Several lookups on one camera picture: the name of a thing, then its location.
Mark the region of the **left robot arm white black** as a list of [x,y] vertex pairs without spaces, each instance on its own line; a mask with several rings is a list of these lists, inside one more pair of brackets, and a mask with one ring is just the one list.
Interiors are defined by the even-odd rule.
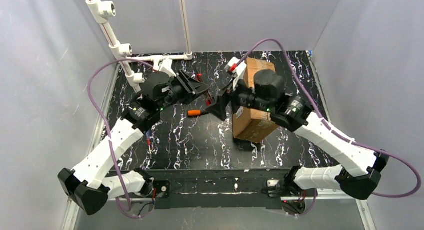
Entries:
[[58,180],[65,192],[87,215],[99,212],[107,201],[129,193],[153,190],[153,179],[138,168],[108,177],[117,160],[161,120],[162,112],[176,104],[189,105],[209,86],[179,70],[174,76],[154,72],[141,84],[107,136],[80,163],[63,168]]

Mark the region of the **brown cardboard express box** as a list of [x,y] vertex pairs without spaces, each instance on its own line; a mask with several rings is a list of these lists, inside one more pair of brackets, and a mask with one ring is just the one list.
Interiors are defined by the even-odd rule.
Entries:
[[260,103],[263,101],[254,92],[255,74],[262,70],[276,71],[275,65],[265,60],[248,57],[245,61],[246,70],[243,80],[247,87],[242,99],[243,105],[233,114],[233,137],[238,140],[260,143],[279,126],[271,121],[270,113],[262,111]]

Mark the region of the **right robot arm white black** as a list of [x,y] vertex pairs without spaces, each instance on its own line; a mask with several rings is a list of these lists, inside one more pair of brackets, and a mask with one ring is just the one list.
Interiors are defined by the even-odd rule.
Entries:
[[227,118],[228,105],[266,112],[276,125],[307,139],[337,161],[333,167],[294,166],[272,188],[274,192],[298,194],[310,189],[331,189],[357,200],[368,199],[377,188],[389,157],[356,146],[353,140],[337,134],[308,101],[286,93],[284,83],[274,71],[260,70],[254,75],[254,87],[234,79],[206,110],[220,120]]

